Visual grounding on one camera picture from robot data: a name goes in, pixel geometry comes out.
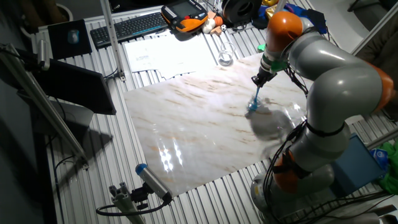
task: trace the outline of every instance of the paper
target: paper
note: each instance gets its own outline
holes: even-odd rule
[[[179,41],[173,35],[124,45],[132,72],[158,70],[169,79],[216,65],[202,36]]]

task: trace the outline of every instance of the blue object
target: blue object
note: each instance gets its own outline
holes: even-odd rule
[[[139,164],[139,165],[137,165],[137,167],[136,167],[136,173],[137,173],[137,175],[140,175],[141,172],[142,172],[146,167],[148,167],[147,164]]]
[[[386,173],[356,134],[351,136],[348,148],[331,166],[335,181],[330,190],[338,198],[352,194]]]
[[[132,33],[131,35],[137,35],[137,34],[140,34],[140,33],[143,33],[143,32],[147,32],[147,31],[150,31],[150,30],[158,29],[158,28],[160,28],[160,27],[161,27],[161,26],[151,27],[151,28],[146,29],[146,30],[142,30],[142,31],[139,31],[139,32]]]
[[[73,29],[68,32],[68,43],[69,44],[79,43],[79,31],[78,30]]]
[[[379,166],[384,170],[384,172],[388,171],[388,153],[382,149],[372,149],[370,150],[371,155],[379,164]]]

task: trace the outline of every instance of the black cable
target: black cable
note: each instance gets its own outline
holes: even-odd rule
[[[365,214],[366,212],[372,210],[372,208],[378,206],[380,203],[384,202],[384,201],[387,200],[387,199],[392,198],[393,196],[395,196],[395,195],[390,195],[390,196],[386,197],[385,199],[381,200],[380,202],[374,204],[372,207],[368,208],[367,210],[365,210],[365,211],[363,211],[363,212],[361,212],[361,213],[359,213],[359,214],[357,214],[357,215],[353,215],[353,216],[350,216],[350,217],[334,217],[334,216],[325,215],[325,218],[337,218],[337,219],[339,219],[339,220],[347,220],[347,219],[350,219],[350,218],[355,218],[355,217],[358,217],[358,216],[360,216],[360,215],[363,215],[363,214]]]
[[[381,200],[380,202],[378,202],[377,204],[373,205],[371,208],[369,208],[369,209],[366,210],[365,212],[360,213],[360,214],[358,214],[358,215],[354,215],[354,216],[352,216],[352,217],[347,217],[347,218],[354,218],[354,217],[357,217],[357,216],[359,216],[359,215],[362,215],[362,214],[364,214],[364,213],[370,211],[370,209],[374,208],[375,206],[379,205],[381,202],[383,202],[383,201],[385,201],[385,200],[387,200],[387,199],[389,199],[389,198],[391,198],[391,197],[393,197],[393,195],[389,196],[388,198],[385,198],[385,199]],[[335,210],[337,210],[337,209],[339,209],[339,208],[342,208],[342,207],[344,207],[344,206],[347,206],[347,205],[351,205],[351,204],[353,204],[353,203],[358,203],[358,202],[355,202],[355,201],[354,201],[354,202],[349,202],[349,203],[340,205],[340,206],[338,206],[338,207],[336,207],[336,208],[334,208],[334,209],[331,209],[331,210],[328,211],[328,212],[323,213],[322,215],[319,215],[319,216],[317,216],[317,217],[314,217],[314,218],[309,219],[310,221],[307,222],[307,223],[305,223],[305,224],[312,224],[312,223],[315,223],[315,222],[321,220],[322,218],[326,218],[327,215],[328,215],[329,213],[331,213],[332,211],[335,211]]]
[[[74,156],[75,156],[75,155],[72,155],[72,156],[69,156],[69,157],[66,157],[66,158],[62,159],[62,160],[55,166],[54,172],[57,171],[58,166],[61,165],[61,163],[62,163],[63,161],[65,161],[65,160],[67,160],[67,159],[70,159],[70,158],[72,158],[72,157],[74,157]]]
[[[396,122],[396,120],[392,119],[392,118],[390,117],[390,115],[388,115],[388,114],[386,113],[386,111],[385,111],[384,109],[382,109],[381,112],[384,114],[384,116],[385,116],[389,121],[394,122],[394,123]]]
[[[240,32],[240,31],[244,31],[246,29],[247,24],[243,25],[242,28],[238,29],[238,28],[232,28],[232,31],[234,32]]]
[[[52,140],[50,140],[49,143],[47,143],[47,145],[50,144],[51,158],[52,158],[52,166],[55,167],[55,163],[54,163],[54,151],[53,151],[51,142],[52,142]],[[62,212],[61,194],[60,194],[60,189],[59,189],[59,186],[58,186],[58,177],[57,177],[57,172],[55,172],[55,171],[54,171],[54,179],[55,179],[55,188],[56,188],[56,190],[57,190],[58,203],[59,203],[59,206],[60,206],[60,213],[61,213],[62,223],[65,224],[65,220],[63,219],[63,212]]]
[[[6,53],[6,54],[9,54],[9,55],[12,55],[12,56],[14,56],[14,57],[17,57],[17,58],[19,58],[19,59],[21,59],[22,61],[25,62],[25,59],[24,59],[23,57],[21,57],[20,55],[14,54],[14,53],[9,52],[8,50],[4,50],[4,49],[0,49],[0,53],[1,53],[1,52],[4,52],[4,53]]]
[[[291,81],[304,92],[305,97],[307,97],[308,96],[307,85],[305,84],[305,81],[301,76],[300,78],[302,79],[303,83],[301,83],[300,80],[298,80],[297,76],[295,75],[295,71],[293,71],[292,67],[290,66],[290,63],[287,62],[287,68],[284,71],[290,77]]]
[[[104,78],[108,78],[108,77],[110,77],[111,75],[115,74],[117,71],[118,71],[118,69],[115,69],[115,71],[113,71],[113,72],[112,72],[112,73],[110,73],[109,75],[105,76]]]
[[[215,10],[215,7],[214,7],[214,5],[212,5],[212,4],[210,4],[210,2],[208,1],[208,0],[203,0],[205,3],[206,3],[206,5],[207,6],[210,6],[210,7],[212,7],[213,9],[212,9],[212,11],[214,11]]]
[[[57,101],[58,105],[60,105],[62,113],[63,113],[63,121],[66,122],[67,121],[67,114],[65,113],[65,110],[63,109],[63,106],[61,105],[60,101],[57,98],[55,98],[55,100]]]
[[[52,136],[52,138],[48,141],[48,143],[44,146],[45,148],[47,148],[47,146],[49,146],[49,144],[58,136],[58,133],[55,133],[54,136]]]
[[[386,192],[376,192],[376,193],[371,193],[371,194],[368,194],[368,195],[363,195],[363,196],[359,196],[359,197],[355,197],[355,198],[338,198],[338,199],[335,199],[335,200],[332,200],[332,201],[329,201],[329,202],[325,202],[325,203],[317,206],[316,208],[312,209],[306,216],[304,216],[304,217],[300,218],[299,220],[297,220],[297,221],[295,221],[293,223],[290,223],[290,224],[298,224],[298,223],[302,223],[302,222],[306,222],[306,221],[308,221],[308,222],[306,222],[305,224],[315,223],[316,221],[318,221],[318,220],[324,218],[325,216],[327,216],[327,214],[329,214],[330,212],[335,211],[335,210],[337,210],[339,208],[342,208],[344,206],[351,205],[351,204],[354,204],[354,203],[359,203],[359,202],[367,202],[367,201],[370,201],[370,200],[375,200],[375,199],[378,199],[378,198],[381,198],[381,197],[385,197],[387,195],[388,194]],[[315,211],[318,210],[319,208],[322,208],[323,206],[325,206],[325,205],[327,205],[329,203],[337,202],[338,200],[351,200],[351,201],[346,202],[346,203],[344,203],[342,205],[339,205],[339,206],[337,206],[335,208],[332,208],[331,210],[329,210],[329,211],[327,211],[325,213],[322,213],[319,216],[312,217],[312,218],[307,218],[311,213],[315,213]]]
[[[160,210],[161,208],[163,208],[164,206],[168,205],[171,202],[171,200],[169,202],[164,201],[162,205],[156,207],[156,208],[152,208],[152,209],[148,209],[145,211],[139,211],[139,212],[101,212],[101,210],[107,209],[107,208],[115,208],[115,205],[105,205],[103,207],[97,208],[95,210],[95,212],[98,215],[104,215],[107,217],[120,217],[120,216],[130,216],[130,215],[143,215],[143,214],[148,214],[151,212],[156,212],[158,210]]]
[[[301,122],[297,127],[295,127],[287,135],[285,142],[280,146],[280,148],[277,150],[277,152],[274,154],[274,157],[271,160],[270,166],[267,169],[266,176],[265,176],[265,179],[264,179],[264,183],[263,183],[263,186],[262,186],[262,188],[264,189],[263,193],[264,193],[264,198],[266,200],[266,204],[268,206],[268,209],[270,210],[270,213],[271,213],[272,217],[275,219],[275,221],[277,223],[282,223],[282,222],[275,216],[274,212],[272,211],[272,204],[271,204],[271,201],[270,201],[270,198],[271,198],[271,184],[272,184],[272,181],[273,181],[273,178],[271,177],[272,173],[273,173],[272,168],[275,165],[276,160],[278,160],[280,154],[284,150],[287,142],[293,141],[294,138],[296,138],[304,130],[305,124],[306,124],[306,121]]]
[[[330,41],[330,33],[329,33],[329,28],[326,26],[326,32],[328,33],[328,40]]]

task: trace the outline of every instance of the keyboard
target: keyboard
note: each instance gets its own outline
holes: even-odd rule
[[[128,21],[118,22],[114,25],[118,42],[124,42],[143,35],[158,32],[167,27],[160,12],[136,17]],[[90,31],[96,49],[111,45],[108,28],[101,27]]]

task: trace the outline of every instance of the computer screen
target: computer screen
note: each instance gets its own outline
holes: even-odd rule
[[[37,55],[18,50],[25,63],[37,64]],[[109,88],[98,72],[50,59],[47,71],[32,72],[45,94],[84,106],[94,113],[116,114]],[[13,77],[2,77],[6,83],[21,89]]]

